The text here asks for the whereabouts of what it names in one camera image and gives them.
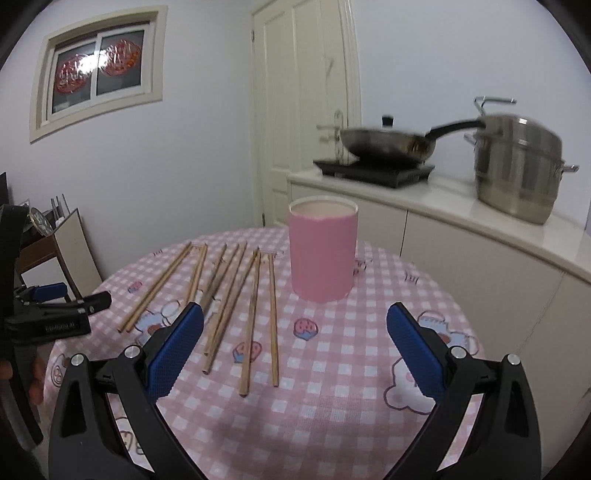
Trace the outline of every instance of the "white wall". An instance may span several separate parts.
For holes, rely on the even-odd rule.
[[[16,202],[79,207],[103,275],[173,242],[254,225],[250,20],[241,0],[166,0],[164,101],[108,113],[29,145],[43,37],[146,0],[56,0],[0,70],[0,171]]]
[[[540,121],[563,139],[565,175],[555,212],[585,225],[591,200],[591,74],[536,0],[352,0],[359,44],[362,114],[399,129],[473,118],[477,95],[513,96],[505,110]],[[489,112],[498,110],[490,106]],[[431,158],[438,174],[473,179],[461,133]]]

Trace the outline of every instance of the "door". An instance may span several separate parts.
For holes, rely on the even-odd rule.
[[[254,15],[254,101],[268,226],[287,223],[287,175],[335,158],[347,118],[342,0],[276,0]]]

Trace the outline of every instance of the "cup rim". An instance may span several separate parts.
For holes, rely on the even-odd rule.
[[[350,217],[350,216],[355,216],[359,213],[359,205],[357,205],[355,202],[353,202],[352,200],[343,198],[343,197],[337,197],[334,195],[314,195],[311,197],[303,197],[301,199],[295,200],[293,202],[290,203],[290,214],[294,215],[296,217],[299,218],[310,218],[306,215],[301,215],[299,213],[296,213],[293,211],[293,209],[297,206],[303,205],[304,203],[310,203],[310,202],[335,202],[335,203],[340,203],[341,205],[346,205],[348,207],[352,207],[354,209],[354,212],[352,212],[350,215],[341,215],[338,217],[327,217],[329,219],[333,219],[333,218],[346,218],[346,217]]]

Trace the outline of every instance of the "window pane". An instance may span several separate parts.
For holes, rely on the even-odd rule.
[[[90,100],[90,77],[96,68],[95,44],[72,48],[57,56],[52,113]]]
[[[96,94],[141,84],[144,30],[104,37],[100,44]]]

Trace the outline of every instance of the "window frame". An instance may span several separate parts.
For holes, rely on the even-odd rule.
[[[120,10],[69,25],[46,36],[39,53],[31,94],[30,142],[96,115],[162,100],[167,12],[166,5]],[[51,112],[55,71],[60,53],[94,43],[94,54],[98,58],[103,37],[139,30],[144,30],[140,85],[96,95],[98,71],[94,69],[89,79],[90,99],[56,113]],[[70,43],[84,36],[87,38]]]

